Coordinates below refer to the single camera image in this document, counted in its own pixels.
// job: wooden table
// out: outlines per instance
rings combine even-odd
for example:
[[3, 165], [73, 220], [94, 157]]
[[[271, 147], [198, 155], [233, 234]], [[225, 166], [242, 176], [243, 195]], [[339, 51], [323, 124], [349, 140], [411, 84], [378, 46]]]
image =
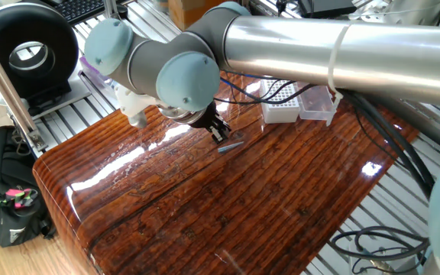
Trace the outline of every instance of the wooden table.
[[[115, 112], [37, 160], [34, 175], [77, 262], [107, 275], [299, 274], [392, 163], [346, 102], [330, 127], [266, 125], [259, 105], [217, 109], [233, 129], [226, 144], [244, 142], [225, 154], [207, 131], [149, 108], [145, 129]], [[382, 112], [409, 140], [418, 134]]]

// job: white cable tie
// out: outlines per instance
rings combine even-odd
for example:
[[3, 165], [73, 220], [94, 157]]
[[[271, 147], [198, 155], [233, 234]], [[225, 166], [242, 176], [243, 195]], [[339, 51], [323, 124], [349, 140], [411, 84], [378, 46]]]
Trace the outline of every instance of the white cable tie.
[[335, 100], [334, 100], [334, 105], [332, 107], [332, 111], [334, 112], [334, 114], [325, 123], [327, 126], [329, 126], [332, 123], [332, 119], [334, 118], [334, 115], [337, 112], [337, 107], [339, 106], [339, 102], [341, 102], [342, 98], [344, 97], [335, 88], [334, 67], [335, 67], [335, 61], [337, 59], [338, 52], [341, 49], [342, 41], [344, 40], [345, 34], [348, 32], [349, 27], [352, 26], [353, 23], [354, 22], [351, 22], [350, 24], [348, 24], [348, 25], [344, 26], [344, 28], [342, 28], [341, 33], [337, 37], [337, 40], [335, 40], [334, 47], [332, 48], [332, 52], [330, 53], [330, 58], [328, 59], [327, 82], [328, 82], [328, 87], [330, 88], [330, 90], [334, 91], [334, 93], [335, 93]]

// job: metal rod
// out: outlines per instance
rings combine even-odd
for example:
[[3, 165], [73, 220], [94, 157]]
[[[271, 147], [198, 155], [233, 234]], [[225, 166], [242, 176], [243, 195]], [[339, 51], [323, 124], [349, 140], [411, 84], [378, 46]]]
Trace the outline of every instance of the metal rod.
[[116, 0], [103, 0], [103, 2], [105, 5], [105, 17], [120, 20], [120, 15], [118, 14], [118, 8], [116, 6]]
[[440, 105], [440, 28], [241, 16], [231, 70]]
[[8, 75], [3, 70], [0, 64], [0, 94], [2, 98], [5, 100], [6, 105], [10, 109], [11, 113], [16, 119], [18, 125], [21, 126], [21, 130], [25, 134], [30, 134], [33, 131], [37, 130], [37, 126], [34, 121], [31, 119], [30, 114], [27, 109], [24, 107], [23, 102], [20, 97], [16, 93], [16, 90], [11, 84]]

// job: black cable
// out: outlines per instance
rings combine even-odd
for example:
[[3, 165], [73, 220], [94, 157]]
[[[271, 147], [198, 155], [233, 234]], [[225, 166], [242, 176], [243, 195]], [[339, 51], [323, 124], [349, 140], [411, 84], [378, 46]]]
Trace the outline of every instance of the black cable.
[[298, 95], [300, 95], [302, 92], [305, 92], [306, 90], [308, 90], [308, 89], [310, 89], [310, 88], [316, 86], [316, 85], [313, 85], [313, 84], [308, 84], [308, 85], [304, 86], [303, 88], [301, 88], [298, 92], [295, 92], [294, 94], [288, 96], [288, 97], [285, 98], [285, 99], [277, 100], [277, 101], [270, 101], [270, 100], [266, 100], [266, 99], [258, 98], [258, 97], [255, 96], [255, 95], [251, 95], [250, 93], [245, 92], [242, 88], [240, 88], [239, 86], [235, 85], [235, 84], [232, 83], [232, 82], [229, 82], [228, 80], [226, 80], [226, 79], [223, 78], [223, 77], [220, 77], [220, 79], [221, 79], [223, 82], [225, 82], [225, 83], [229, 84], [230, 86], [234, 87], [234, 89], [237, 89], [239, 92], [245, 94], [247, 97], [250, 97], [250, 98], [253, 99], [255, 102], [267, 103], [267, 104], [273, 104], [273, 105], [286, 103], [286, 102], [290, 101], [291, 99], [294, 99], [295, 97], [297, 97]]
[[234, 102], [237, 102], [237, 98], [235, 97], [234, 94], [234, 88], [232, 88], [232, 86], [230, 86], [230, 93], [232, 94], [232, 98], [234, 99]]
[[269, 92], [271, 92], [271, 89], [272, 89], [272, 88], [274, 87], [274, 85], [275, 85], [276, 83], [278, 83], [279, 81], [281, 81], [281, 79], [278, 79], [278, 80], [276, 80], [275, 82], [273, 82], [273, 84], [271, 84], [271, 86], [270, 86], [269, 89], [267, 90], [266, 94], [264, 94], [263, 96], [261, 96], [261, 98], [264, 99], [264, 97], [265, 97], [266, 95], [268, 95]]
[[362, 247], [361, 244], [359, 243], [359, 239], [361, 238], [361, 236], [362, 236], [362, 235], [365, 235], [365, 234], [368, 233], [368, 232], [372, 232], [372, 231], [376, 231], [376, 230], [382, 230], [382, 231], [392, 232], [392, 233], [395, 233], [395, 234], [399, 234], [399, 235], [402, 235], [402, 236], [405, 236], [405, 237], [408, 237], [408, 238], [414, 239], [414, 240], [416, 240], [416, 241], [427, 241], [427, 240], [428, 240], [428, 238], [420, 237], [420, 236], [418, 236], [418, 235], [415, 235], [415, 234], [412, 234], [412, 233], [409, 233], [409, 232], [406, 232], [406, 231], [400, 230], [400, 229], [398, 229], [398, 228], [391, 228], [391, 227], [387, 227], [387, 226], [371, 226], [371, 227], [368, 227], [368, 228], [363, 228], [363, 229], [361, 229], [361, 230], [356, 234], [356, 237], [354, 238], [354, 242], [355, 242], [355, 244], [356, 244], [356, 248], [357, 248], [359, 251], [363, 251], [363, 247]]
[[366, 137], [374, 144], [376, 145], [378, 148], [380, 148], [380, 150], [382, 150], [385, 154], [387, 154], [389, 157], [391, 157], [391, 159], [393, 161], [395, 161], [396, 163], [398, 163], [401, 167], [405, 167], [405, 165], [403, 165], [403, 163], [399, 160], [397, 160], [394, 156], [392, 156], [392, 154], [390, 154], [390, 152], [388, 152], [385, 148], [383, 148], [383, 146], [379, 145], [366, 131], [366, 128], [364, 128], [362, 122], [361, 122], [361, 118], [359, 117], [359, 113], [358, 110], [354, 107], [354, 114], [356, 115], [356, 119], [357, 122], [359, 124], [359, 126], [361, 127], [361, 130], [363, 131], [363, 133], [366, 135]]
[[413, 166], [410, 159], [407, 157], [405, 152], [403, 152], [400, 146], [396, 144], [391, 135], [388, 134], [385, 129], [380, 124], [378, 124], [378, 122], [367, 112], [364, 105], [362, 105], [362, 103], [358, 100], [356, 96], [344, 90], [339, 90], [339, 92], [341, 92], [354, 107], [357, 107], [358, 111], [361, 112], [362, 115], [364, 115], [364, 117], [378, 130], [378, 132], [380, 132], [383, 138], [388, 142], [388, 144], [396, 152], [401, 161], [405, 164], [404, 167], [410, 172], [417, 184], [419, 184], [419, 187], [423, 191], [425, 197], [429, 199], [432, 191], [431, 186], [424, 181], [419, 171], [417, 171], [417, 169]]
[[376, 110], [376, 108], [369, 103], [365, 97], [363, 97], [360, 94], [354, 94], [357, 99], [361, 102], [361, 104], [364, 105], [364, 107], [389, 131], [389, 133], [398, 141], [403, 149], [410, 155], [410, 158], [414, 162], [414, 164], [417, 166], [417, 169], [422, 175], [422, 178], [425, 180], [426, 183], [428, 183], [431, 188], [434, 186], [434, 178], [432, 177], [432, 174], [429, 172], [429, 169], [427, 169], [427, 166], [424, 164], [420, 156], [417, 154], [413, 146], [405, 139], [401, 133], [399, 133], [394, 126], [390, 125], [390, 123]]
[[[373, 252], [371, 252], [371, 254], [380, 253], [380, 252], [386, 252], [386, 251], [391, 251], [391, 250], [396, 250], [396, 249], [408, 249], [408, 248], [405, 248], [405, 247], [384, 248], [384, 249], [380, 249], [380, 250], [377, 250], [377, 251], [373, 251]], [[410, 272], [410, 271], [412, 271], [412, 270], [415, 270], [417, 267], [423, 265], [423, 262], [424, 262], [424, 260], [425, 260], [425, 257], [422, 255], [422, 256], [420, 257], [420, 259], [419, 259], [419, 262], [418, 262], [415, 266], [410, 267], [410, 268], [407, 269], [407, 270], [402, 270], [402, 271], [389, 271], [389, 270], [381, 269], [381, 268], [379, 268], [379, 267], [362, 267], [358, 272], [356, 272], [356, 270], [355, 270], [355, 269], [356, 269], [356, 265], [358, 265], [359, 262], [360, 262], [361, 260], [363, 260], [363, 259], [357, 259], [357, 260], [354, 262], [354, 264], [352, 265], [352, 269], [351, 269], [351, 271], [352, 271], [352, 273], [355, 274], [355, 275], [361, 274], [361, 273], [363, 273], [364, 271], [369, 270], [369, 269], [375, 269], [375, 270], [379, 270], [379, 271], [383, 271], [383, 272], [385, 272], [385, 273], [391, 273], [391, 274], [402, 274], [402, 273], [408, 273], [408, 272]]]
[[412, 245], [408, 244], [407, 242], [396, 238], [392, 235], [388, 235], [388, 234], [384, 234], [384, 233], [380, 233], [380, 232], [373, 232], [373, 231], [369, 231], [369, 232], [365, 232], [364, 235], [368, 235], [368, 236], [377, 236], [377, 237], [381, 237], [381, 238], [386, 238], [389, 239], [391, 241], [395, 241], [396, 243], [399, 243], [407, 248], [409, 248], [408, 251], [402, 252], [402, 253], [398, 253], [398, 254], [394, 254], [394, 255], [383, 255], [383, 256], [374, 256], [371, 254], [364, 254], [364, 253], [356, 253], [356, 252], [352, 252], [352, 251], [348, 251], [345, 249], [340, 248], [337, 245], [337, 241], [341, 238], [345, 238], [347, 236], [355, 236], [359, 233], [359, 231], [350, 231], [350, 232], [345, 232], [342, 234], [339, 234], [337, 236], [335, 236], [329, 243], [328, 245], [333, 248], [335, 251], [337, 251], [338, 253], [344, 254], [344, 255], [348, 255], [350, 257], [356, 257], [356, 258], [360, 258], [360, 259], [365, 259], [365, 260], [399, 260], [399, 259], [403, 259], [406, 257], [411, 257], [413, 255], [418, 254], [419, 252], [425, 250], [426, 248], [429, 247], [430, 242], [429, 240], [426, 238], [421, 244], [419, 244], [417, 247], [413, 247]]
[[267, 98], [265, 98], [265, 100], [270, 100], [273, 97], [275, 97], [278, 93], [280, 93], [286, 86], [289, 86], [291, 84], [294, 84], [296, 81], [288, 81], [286, 83], [284, 83], [283, 85], [281, 85], [276, 92], [273, 92], [272, 95], [268, 96]]

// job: cardboard box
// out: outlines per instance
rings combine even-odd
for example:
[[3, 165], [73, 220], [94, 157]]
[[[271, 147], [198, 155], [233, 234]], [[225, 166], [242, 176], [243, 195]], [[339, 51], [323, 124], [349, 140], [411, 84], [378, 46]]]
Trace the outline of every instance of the cardboard box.
[[182, 31], [198, 21], [210, 8], [227, 0], [169, 0], [169, 16]]

